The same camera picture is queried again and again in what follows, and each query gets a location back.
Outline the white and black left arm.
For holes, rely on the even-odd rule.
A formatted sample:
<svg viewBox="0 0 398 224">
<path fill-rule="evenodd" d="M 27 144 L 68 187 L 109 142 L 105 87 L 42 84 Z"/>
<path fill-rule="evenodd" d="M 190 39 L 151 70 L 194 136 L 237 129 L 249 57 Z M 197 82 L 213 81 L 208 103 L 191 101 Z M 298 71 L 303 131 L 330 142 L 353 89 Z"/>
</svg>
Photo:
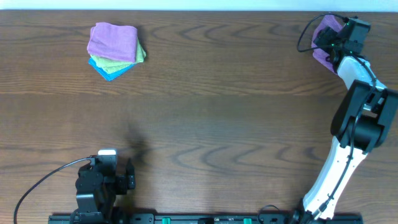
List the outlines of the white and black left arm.
<svg viewBox="0 0 398 224">
<path fill-rule="evenodd" d="M 118 195 L 136 188 L 135 168 L 127 160 L 117 173 L 116 155 L 90 157 L 90 163 L 80 167 L 75 182 L 78 208 L 70 215 L 73 223 L 129 223 L 129 216 L 114 205 Z"/>
</svg>

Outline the purple microfiber cloth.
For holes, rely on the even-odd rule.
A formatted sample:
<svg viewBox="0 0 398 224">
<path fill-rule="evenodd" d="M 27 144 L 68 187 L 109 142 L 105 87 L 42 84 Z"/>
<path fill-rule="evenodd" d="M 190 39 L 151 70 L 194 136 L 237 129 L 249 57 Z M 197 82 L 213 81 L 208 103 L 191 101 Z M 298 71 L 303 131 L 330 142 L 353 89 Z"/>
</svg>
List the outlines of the purple microfiber cloth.
<svg viewBox="0 0 398 224">
<path fill-rule="evenodd" d="M 325 16 L 313 33 L 311 47 L 331 45 L 336 39 L 337 33 L 339 33 L 342 28 L 343 26 L 336 20 L 335 16 Z M 313 57 L 334 73 L 333 64 L 326 59 L 330 56 L 330 52 L 331 49 L 329 48 L 315 49 L 313 51 Z"/>
</svg>

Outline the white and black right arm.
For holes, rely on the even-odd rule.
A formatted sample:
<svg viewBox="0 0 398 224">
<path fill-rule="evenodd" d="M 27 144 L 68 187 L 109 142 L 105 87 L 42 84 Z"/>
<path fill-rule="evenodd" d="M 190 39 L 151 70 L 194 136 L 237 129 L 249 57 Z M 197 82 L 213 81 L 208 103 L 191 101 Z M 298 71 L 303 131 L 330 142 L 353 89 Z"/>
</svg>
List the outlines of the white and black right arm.
<svg viewBox="0 0 398 224">
<path fill-rule="evenodd" d="M 355 169 L 387 137 L 397 111 L 397 92 L 381 83 L 361 54 L 371 29 L 357 17 L 320 15 L 309 50 L 348 90 L 331 122 L 330 152 L 290 223 L 361 223 L 335 208 Z"/>
</svg>

